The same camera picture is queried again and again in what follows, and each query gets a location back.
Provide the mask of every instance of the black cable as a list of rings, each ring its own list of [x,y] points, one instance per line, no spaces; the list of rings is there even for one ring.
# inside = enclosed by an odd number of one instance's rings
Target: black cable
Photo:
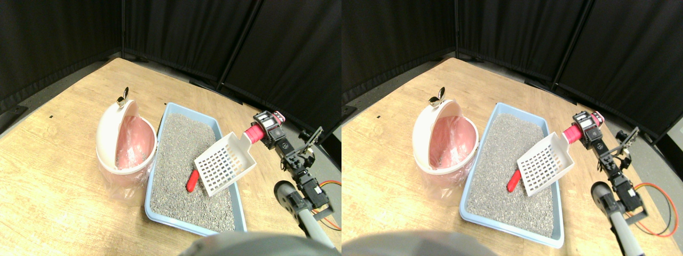
[[[663,234],[664,232],[666,232],[667,230],[669,230],[669,228],[671,227],[671,217],[673,217],[673,213],[671,212],[671,203],[669,203],[669,199],[667,198],[667,196],[664,195],[664,193],[662,193],[662,191],[659,191],[658,189],[655,189],[655,190],[657,190],[657,192],[659,192],[660,194],[662,194],[662,196],[664,196],[664,201],[666,201],[666,202],[667,202],[667,206],[669,206],[669,222],[667,223],[667,227],[665,227],[663,231],[661,231],[661,232],[658,233],[658,235],[661,235],[661,234]],[[654,234],[652,234],[652,233],[650,233],[650,232],[647,232],[647,231],[643,230],[642,228],[640,228],[640,226],[638,226],[638,223],[636,223],[636,227],[637,227],[638,229],[640,229],[642,232],[645,232],[645,233],[648,234],[648,235],[654,236]]]

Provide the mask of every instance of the gray litter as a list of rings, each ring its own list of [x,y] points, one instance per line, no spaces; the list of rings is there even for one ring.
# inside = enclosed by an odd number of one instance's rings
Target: gray litter
[[[192,170],[196,169],[194,160],[215,142],[210,126],[182,114],[166,117],[156,151],[150,198],[153,212],[216,232],[235,230],[228,190],[209,197],[201,179],[194,192],[185,189]]]
[[[467,198],[467,212],[551,237],[552,191],[545,188],[528,197],[522,180],[512,193],[507,191],[507,182],[517,170],[517,159],[543,137],[538,125],[507,113],[499,114],[481,148]]]

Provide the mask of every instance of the silver latch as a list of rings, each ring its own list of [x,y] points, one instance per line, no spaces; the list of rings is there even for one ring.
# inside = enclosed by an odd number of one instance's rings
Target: silver latch
[[[119,108],[122,108],[122,107],[124,107],[124,105],[126,104],[126,101],[128,101],[128,88],[127,88],[127,87],[126,87],[126,89],[124,90],[124,96],[123,96],[123,97],[119,97],[119,98],[116,100],[116,103],[119,104]]]
[[[432,107],[438,107],[442,102],[443,102],[443,93],[446,91],[445,87],[442,87],[439,91],[436,97],[431,97],[429,99],[429,104],[432,105]]]

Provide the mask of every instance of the plastic bag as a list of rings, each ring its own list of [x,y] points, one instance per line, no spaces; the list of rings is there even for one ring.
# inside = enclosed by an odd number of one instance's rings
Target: plastic bag
[[[117,170],[138,169],[130,174],[112,173],[102,165],[100,172],[104,178],[104,189],[109,198],[123,201],[128,205],[141,205],[144,201],[147,181],[155,159],[141,167],[154,153],[154,131],[141,117],[126,116],[119,131],[115,164]]]
[[[430,139],[430,167],[436,171],[462,166],[442,175],[420,170],[422,188],[429,198],[442,201],[446,205],[459,204],[462,187],[474,163],[474,157],[466,163],[462,161],[475,150],[477,140],[472,124],[463,117],[442,117],[436,121]]]
[[[148,166],[128,175],[111,173],[100,165],[100,172],[104,178],[104,190],[109,198],[127,205],[142,205],[147,193],[147,181],[155,160],[152,159]]]

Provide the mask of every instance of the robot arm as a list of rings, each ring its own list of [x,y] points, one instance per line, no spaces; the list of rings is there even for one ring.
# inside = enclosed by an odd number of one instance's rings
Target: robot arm
[[[316,159],[311,146],[318,140],[322,128],[318,128],[304,146],[294,149],[282,130],[285,117],[280,112],[264,111],[254,115],[254,120],[246,131],[247,136],[252,143],[260,140],[269,150],[275,149],[281,159],[281,168],[290,173],[296,188],[303,193],[302,197],[292,183],[280,181],[275,185],[275,198],[290,212],[306,236],[334,248],[318,224],[319,220],[332,214],[334,209],[318,181],[308,172]],[[327,208],[324,210],[311,214],[313,209],[325,205]]]
[[[619,197],[618,201],[615,200],[609,186],[604,182],[596,182],[591,188],[593,200],[612,224],[611,230],[619,242],[622,254],[644,255],[628,226],[647,217],[647,210],[640,194],[633,189],[633,183],[622,172],[631,163],[628,147],[637,137],[639,129],[636,127],[628,135],[619,131],[616,135],[619,146],[610,150],[602,140],[600,126],[603,122],[604,118],[599,112],[589,114],[582,111],[574,116],[574,123],[565,131],[565,135],[568,136],[570,142],[580,140],[587,150],[595,152],[598,157],[599,170],[604,170],[607,174],[607,179],[612,183],[612,190]],[[614,158],[621,160],[618,166]],[[633,212],[638,208],[643,210],[628,219],[624,218],[626,212]]]

